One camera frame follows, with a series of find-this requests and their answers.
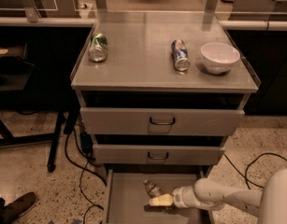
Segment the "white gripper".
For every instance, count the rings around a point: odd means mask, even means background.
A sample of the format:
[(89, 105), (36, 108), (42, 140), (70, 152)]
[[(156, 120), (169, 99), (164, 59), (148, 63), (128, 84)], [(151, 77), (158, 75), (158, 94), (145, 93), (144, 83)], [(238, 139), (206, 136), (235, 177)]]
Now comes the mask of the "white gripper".
[(198, 200), (194, 194), (192, 186), (175, 188), (170, 194), (160, 195), (149, 200), (150, 206), (171, 206), (174, 204), (177, 208), (197, 207)]

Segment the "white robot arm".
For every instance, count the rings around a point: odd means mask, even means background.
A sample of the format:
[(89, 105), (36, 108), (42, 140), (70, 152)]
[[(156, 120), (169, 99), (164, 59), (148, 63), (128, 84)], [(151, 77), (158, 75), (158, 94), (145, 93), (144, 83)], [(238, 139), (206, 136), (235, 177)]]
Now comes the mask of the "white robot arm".
[(221, 210), (225, 204), (257, 217), (257, 224), (287, 224), (287, 169), (269, 177), (262, 191), (223, 186), (200, 178), (149, 200), (150, 206)]

